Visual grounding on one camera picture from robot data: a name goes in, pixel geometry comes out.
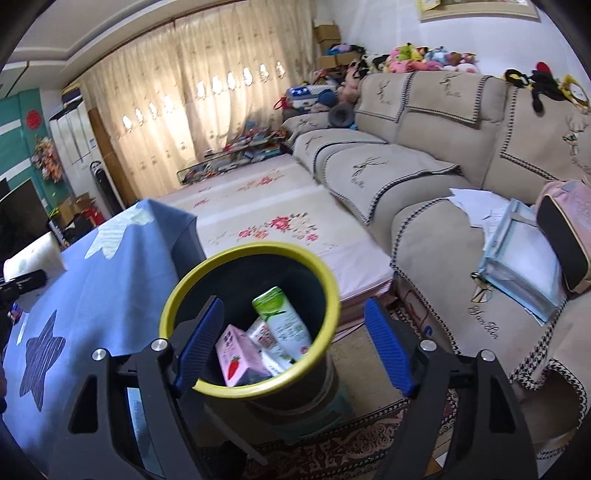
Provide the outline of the black tower fan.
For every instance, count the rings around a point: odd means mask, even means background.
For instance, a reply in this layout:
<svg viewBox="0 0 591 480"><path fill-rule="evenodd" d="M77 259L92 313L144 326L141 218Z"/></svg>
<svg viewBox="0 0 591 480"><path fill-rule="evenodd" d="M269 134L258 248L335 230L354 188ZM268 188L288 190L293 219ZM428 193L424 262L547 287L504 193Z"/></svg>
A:
<svg viewBox="0 0 591 480"><path fill-rule="evenodd" d="M115 216L121 213L123 211L122 204L102 163L96 160L92 161L90 163L90 172L110 215Z"/></svg>

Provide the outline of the floral floor mat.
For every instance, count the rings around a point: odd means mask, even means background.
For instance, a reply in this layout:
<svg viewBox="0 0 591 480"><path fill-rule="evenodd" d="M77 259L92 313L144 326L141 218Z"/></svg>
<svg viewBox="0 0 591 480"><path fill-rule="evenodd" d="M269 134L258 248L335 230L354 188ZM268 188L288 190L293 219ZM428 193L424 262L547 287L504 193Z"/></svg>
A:
<svg viewBox="0 0 591 480"><path fill-rule="evenodd" d="M197 216L208 257L263 241L293 244L320 257L338 282L342 323L358 321L370 297L392 296L389 256L290 155L185 186L160 200Z"/></svg>

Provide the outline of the white air conditioner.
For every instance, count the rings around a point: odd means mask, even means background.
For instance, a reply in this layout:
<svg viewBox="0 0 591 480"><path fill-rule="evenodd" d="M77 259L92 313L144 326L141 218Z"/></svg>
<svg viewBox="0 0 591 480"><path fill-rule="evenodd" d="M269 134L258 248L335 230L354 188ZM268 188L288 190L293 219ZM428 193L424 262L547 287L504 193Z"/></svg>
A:
<svg viewBox="0 0 591 480"><path fill-rule="evenodd" d="M53 115L49 126L74 196L88 193L102 215L109 219L112 211L95 172L103 171L106 178L108 174L84 101L79 98Z"/></svg>

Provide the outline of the framed flower painting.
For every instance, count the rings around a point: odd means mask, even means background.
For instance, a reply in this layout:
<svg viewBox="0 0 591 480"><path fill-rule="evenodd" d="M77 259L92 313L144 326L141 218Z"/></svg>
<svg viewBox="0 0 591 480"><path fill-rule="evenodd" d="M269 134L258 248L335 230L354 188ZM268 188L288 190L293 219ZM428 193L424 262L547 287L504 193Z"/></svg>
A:
<svg viewBox="0 0 591 480"><path fill-rule="evenodd" d="M416 6L422 22L464 17L508 17L538 21L539 13L532 1L445 1L418 0Z"/></svg>

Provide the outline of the white fruit paper cup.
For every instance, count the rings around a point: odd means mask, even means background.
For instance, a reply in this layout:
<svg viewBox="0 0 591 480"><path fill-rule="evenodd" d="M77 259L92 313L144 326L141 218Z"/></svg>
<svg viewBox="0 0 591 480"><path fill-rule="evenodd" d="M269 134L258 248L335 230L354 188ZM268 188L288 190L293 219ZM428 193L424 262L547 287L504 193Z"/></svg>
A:
<svg viewBox="0 0 591 480"><path fill-rule="evenodd" d="M20 309L30 313L41 296L66 272L59 244L50 232L38 238L23 250L7 259L3 265L6 281L42 270L46 276L43 286L19 295L16 303Z"/></svg>

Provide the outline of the beige sectional sofa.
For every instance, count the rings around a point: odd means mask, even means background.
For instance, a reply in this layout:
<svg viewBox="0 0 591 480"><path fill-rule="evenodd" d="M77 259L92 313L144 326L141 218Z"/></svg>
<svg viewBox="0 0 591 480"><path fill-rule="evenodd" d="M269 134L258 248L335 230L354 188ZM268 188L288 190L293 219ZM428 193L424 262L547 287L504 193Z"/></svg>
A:
<svg viewBox="0 0 591 480"><path fill-rule="evenodd" d="M284 122L294 157L391 257L397 315L445 348L496 353L539 459L559 456L590 410L590 296L569 295L541 325L480 279L483 230L450 189L526 205L549 182L590 178L590 119L525 90L452 71L380 73L360 84L353 129L324 114Z"/></svg>

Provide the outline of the coconut water bottle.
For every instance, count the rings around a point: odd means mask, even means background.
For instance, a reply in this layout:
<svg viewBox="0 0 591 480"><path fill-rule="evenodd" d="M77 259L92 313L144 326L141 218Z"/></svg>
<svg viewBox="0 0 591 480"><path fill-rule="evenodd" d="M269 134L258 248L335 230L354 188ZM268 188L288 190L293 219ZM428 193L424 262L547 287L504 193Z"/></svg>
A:
<svg viewBox="0 0 591 480"><path fill-rule="evenodd" d="M254 298L252 306L291 359L300 361L308 353L312 343L310 332L283 290L270 288Z"/></svg>

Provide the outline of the stacked cardboard boxes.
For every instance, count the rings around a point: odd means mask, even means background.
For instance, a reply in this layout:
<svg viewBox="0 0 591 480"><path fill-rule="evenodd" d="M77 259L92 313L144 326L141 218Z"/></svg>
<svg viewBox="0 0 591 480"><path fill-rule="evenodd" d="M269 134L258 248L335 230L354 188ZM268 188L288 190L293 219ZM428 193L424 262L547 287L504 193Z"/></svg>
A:
<svg viewBox="0 0 591 480"><path fill-rule="evenodd" d="M345 67L363 56L362 47L342 41L338 25L318 24L314 27L314 35L320 48L317 58L318 70Z"/></svg>

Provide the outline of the hanging flower decoration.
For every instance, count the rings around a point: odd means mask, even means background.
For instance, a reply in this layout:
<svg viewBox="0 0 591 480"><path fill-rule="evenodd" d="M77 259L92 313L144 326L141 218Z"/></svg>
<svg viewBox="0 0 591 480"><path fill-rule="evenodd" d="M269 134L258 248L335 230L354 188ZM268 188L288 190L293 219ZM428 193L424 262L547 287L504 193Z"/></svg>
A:
<svg viewBox="0 0 591 480"><path fill-rule="evenodd" d="M49 137L36 137L32 162L40 171L44 181L59 183L63 169L54 142Z"/></svg>

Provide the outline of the pink strawberry milk carton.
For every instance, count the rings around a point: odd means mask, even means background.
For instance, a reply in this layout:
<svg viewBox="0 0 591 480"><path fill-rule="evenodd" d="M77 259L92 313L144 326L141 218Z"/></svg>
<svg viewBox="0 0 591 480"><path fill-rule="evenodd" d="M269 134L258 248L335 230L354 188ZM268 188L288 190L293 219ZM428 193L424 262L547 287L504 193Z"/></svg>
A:
<svg viewBox="0 0 591 480"><path fill-rule="evenodd" d="M245 331L228 325L215 344L215 351L226 387L256 384L270 379L259 348Z"/></svg>

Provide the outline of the black flat television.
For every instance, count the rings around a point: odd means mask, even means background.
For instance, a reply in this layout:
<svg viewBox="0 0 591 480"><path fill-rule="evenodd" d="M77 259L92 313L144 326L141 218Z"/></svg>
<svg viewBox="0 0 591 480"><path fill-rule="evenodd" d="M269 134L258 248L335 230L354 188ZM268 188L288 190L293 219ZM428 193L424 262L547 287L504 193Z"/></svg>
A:
<svg viewBox="0 0 591 480"><path fill-rule="evenodd" d="M27 179L1 198L1 262L13 257L48 230L48 215Z"/></svg>

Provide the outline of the blue star tablecloth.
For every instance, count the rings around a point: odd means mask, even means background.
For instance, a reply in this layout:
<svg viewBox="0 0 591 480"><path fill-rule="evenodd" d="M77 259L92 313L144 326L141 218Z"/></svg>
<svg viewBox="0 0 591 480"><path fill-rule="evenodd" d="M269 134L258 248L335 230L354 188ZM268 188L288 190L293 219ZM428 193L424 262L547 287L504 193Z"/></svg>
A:
<svg viewBox="0 0 591 480"><path fill-rule="evenodd" d="M78 240L62 258L64 273L13 329L3 361L3 420L43 473L91 353L135 353L157 338L171 291L205 255L194 215L146 199Z"/></svg>

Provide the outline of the pink black bag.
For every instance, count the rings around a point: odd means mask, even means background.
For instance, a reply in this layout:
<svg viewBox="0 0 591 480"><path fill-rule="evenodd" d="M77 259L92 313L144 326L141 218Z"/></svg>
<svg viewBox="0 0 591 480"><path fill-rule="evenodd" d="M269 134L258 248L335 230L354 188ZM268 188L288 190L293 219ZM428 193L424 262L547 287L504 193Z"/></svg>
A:
<svg viewBox="0 0 591 480"><path fill-rule="evenodd" d="M536 201L536 223L559 260L567 290L590 289L590 187L581 181L547 183Z"/></svg>

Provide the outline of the cream patterned curtains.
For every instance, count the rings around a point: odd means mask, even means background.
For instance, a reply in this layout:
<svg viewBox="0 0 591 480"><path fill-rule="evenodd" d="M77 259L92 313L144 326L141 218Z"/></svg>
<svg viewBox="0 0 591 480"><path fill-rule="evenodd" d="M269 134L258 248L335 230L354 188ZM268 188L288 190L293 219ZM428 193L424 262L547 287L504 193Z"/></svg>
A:
<svg viewBox="0 0 591 480"><path fill-rule="evenodd" d="M202 10L120 47L80 77L134 192L177 190L177 171L280 125L287 88L315 69L314 1L242 1Z"/></svg>

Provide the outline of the transparent blue file bag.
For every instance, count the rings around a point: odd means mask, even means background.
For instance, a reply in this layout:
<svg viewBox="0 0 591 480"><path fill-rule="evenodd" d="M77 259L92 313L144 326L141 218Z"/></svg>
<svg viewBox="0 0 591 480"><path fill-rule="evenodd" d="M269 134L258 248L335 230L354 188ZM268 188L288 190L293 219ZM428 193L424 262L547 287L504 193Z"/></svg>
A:
<svg viewBox="0 0 591 480"><path fill-rule="evenodd" d="M477 274L515 300L544 325L564 307L562 270L535 211L517 199L487 220L491 233Z"/></svg>

